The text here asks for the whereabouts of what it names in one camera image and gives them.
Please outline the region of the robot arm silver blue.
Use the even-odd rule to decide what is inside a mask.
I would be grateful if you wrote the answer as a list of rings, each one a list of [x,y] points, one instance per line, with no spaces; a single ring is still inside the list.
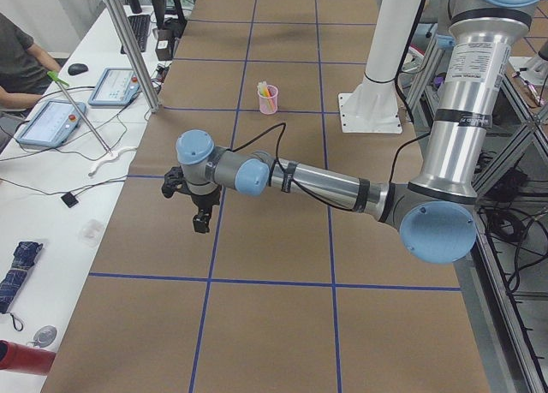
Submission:
[[[195,129],[176,142],[178,165],[165,175],[163,195],[190,196],[198,209],[194,229],[205,233],[223,188],[251,196],[267,187],[302,192],[388,224],[419,259],[446,264],[464,257],[476,240],[474,169],[511,47],[528,32],[539,1],[440,0],[438,39],[452,52],[426,155],[411,181],[372,183],[266,152],[244,155]]]

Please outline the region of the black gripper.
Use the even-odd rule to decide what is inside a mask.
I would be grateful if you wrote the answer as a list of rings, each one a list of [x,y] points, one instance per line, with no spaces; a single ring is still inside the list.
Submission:
[[[215,189],[208,194],[191,194],[193,203],[198,208],[198,214],[193,217],[193,227],[196,233],[210,232],[210,221],[213,207],[220,205],[221,190]]]

